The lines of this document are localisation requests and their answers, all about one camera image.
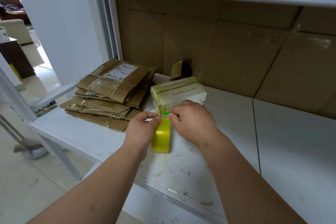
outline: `forearm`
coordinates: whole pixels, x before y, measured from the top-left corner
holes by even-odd
[[[305,223],[227,136],[217,133],[200,149],[212,172],[230,224]]]
[[[140,163],[139,152],[122,146],[29,224],[115,223]]]

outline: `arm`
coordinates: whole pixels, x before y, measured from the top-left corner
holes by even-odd
[[[134,117],[119,150],[28,223],[115,223],[160,122],[161,117],[151,112]]]
[[[201,150],[230,224],[306,223],[220,132],[205,107],[183,100],[170,112],[177,132]]]

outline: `person's left arm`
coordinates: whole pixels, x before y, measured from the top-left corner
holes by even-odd
[[[151,112],[134,117],[119,150],[28,224],[115,223],[160,122],[161,117]]]

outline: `person's right arm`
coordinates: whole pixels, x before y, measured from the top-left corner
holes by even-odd
[[[230,224],[306,223],[221,133],[205,107],[183,100],[169,111],[176,131],[201,150]]]

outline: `beige sofa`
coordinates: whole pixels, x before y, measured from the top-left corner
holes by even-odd
[[[7,35],[15,38],[19,44],[32,44],[33,40],[23,20],[0,21],[0,27],[6,29]]]

